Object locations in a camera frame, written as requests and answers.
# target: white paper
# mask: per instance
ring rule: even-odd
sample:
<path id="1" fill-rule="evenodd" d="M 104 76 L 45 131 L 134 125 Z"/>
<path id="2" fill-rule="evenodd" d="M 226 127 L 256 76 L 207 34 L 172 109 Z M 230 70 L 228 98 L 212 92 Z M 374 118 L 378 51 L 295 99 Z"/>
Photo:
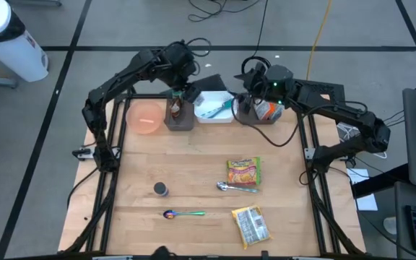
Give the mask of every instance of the white paper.
<path id="1" fill-rule="evenodd" d="M 368 171 L 366 169 L 347 169 L 347 174 L 349 174 L 352 184 L 356 184 L 358 182 L 368 179 Z M 359 205 L 359 210 L 378 211 L 378 207 L 376 206 L 375 195 L 373 194 L 357 199 L 357 204 Z"/>

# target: orange bowl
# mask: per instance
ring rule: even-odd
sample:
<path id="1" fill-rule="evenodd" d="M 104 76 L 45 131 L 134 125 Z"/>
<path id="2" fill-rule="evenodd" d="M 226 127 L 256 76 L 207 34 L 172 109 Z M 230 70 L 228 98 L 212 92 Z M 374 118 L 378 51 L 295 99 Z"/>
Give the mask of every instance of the orange bowl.
<path id="1" fill-rule="evenodd" d="M 152 101 L 139 101 L 126 112 L 128 127 L 138 134 L 150 134 L 163 122 L 163 109 Z"/>

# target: spoon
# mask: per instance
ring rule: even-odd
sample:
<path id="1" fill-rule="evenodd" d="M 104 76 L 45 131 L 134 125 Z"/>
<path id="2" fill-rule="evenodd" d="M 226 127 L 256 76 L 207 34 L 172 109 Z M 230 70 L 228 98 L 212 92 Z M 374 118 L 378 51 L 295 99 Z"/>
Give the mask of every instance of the spoon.
<path id="1" fill-rule="evenodd" d="M 200 212 L 175 212 L 175 211 L 173 211 L 171 209 L 163 212 L 163 217 L 165 217 L 165 218 L 167 218 L 169 220 L 173 219 L 175 216 L 178 216 L 178 215 L 180 215 L 180 216 L 181 215 L 204 216 L 205 215 L 205 212 L 203 212 L 203 211 L 200 211 Z"/>
<path id="2" fill-rule="evenodd" d="M 248 192 L 258 193 L 258 190 L 255 189 L 255 188 L 238 188 L 238 187 L 234 187 L 234 186 L 229 186 L 224 181 L 219 181 L 218 183 L 216 183 L 216 186 L 221 191 L 227 191 L 227 189 L 236 189 L 236 190 L 239 190 L 239 191 L 248 191 Z"/>

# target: table leg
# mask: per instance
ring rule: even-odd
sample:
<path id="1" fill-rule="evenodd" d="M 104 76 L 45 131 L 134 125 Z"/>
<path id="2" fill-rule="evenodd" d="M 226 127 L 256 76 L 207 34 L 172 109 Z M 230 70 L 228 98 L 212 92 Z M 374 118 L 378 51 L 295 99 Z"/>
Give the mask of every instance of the table leg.
<path id="1" fill-rule="evenodd" d="M 367 196 L 374 192 L 391 188 L 397 181 L 410 183 L 409 165 L 407 163 L 375 177 L 369 178 L 368 180 L 352 185 L 352 195 L 355 199 Z"/>

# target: silver spoon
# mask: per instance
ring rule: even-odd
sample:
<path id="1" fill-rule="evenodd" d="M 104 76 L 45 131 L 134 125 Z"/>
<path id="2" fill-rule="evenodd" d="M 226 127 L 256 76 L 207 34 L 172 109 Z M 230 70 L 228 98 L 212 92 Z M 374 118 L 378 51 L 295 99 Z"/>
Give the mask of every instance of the silver spoon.
<path id="1" fill-rule="evenodd" d="M 229 186 L 224 181 L 219 181 L 218 183 L 216 183 L 216 186 L 221 191 L 227 191 L 227 189 L 236 189 L 236 190 L 239 190 L 239 191 L 248 191 L 248 192 L 258 193 L 258 190 L 257 189 L 254 189 L 254 188 L 238 188 L 238 187 L 233 187 L 233 186 Z"/>

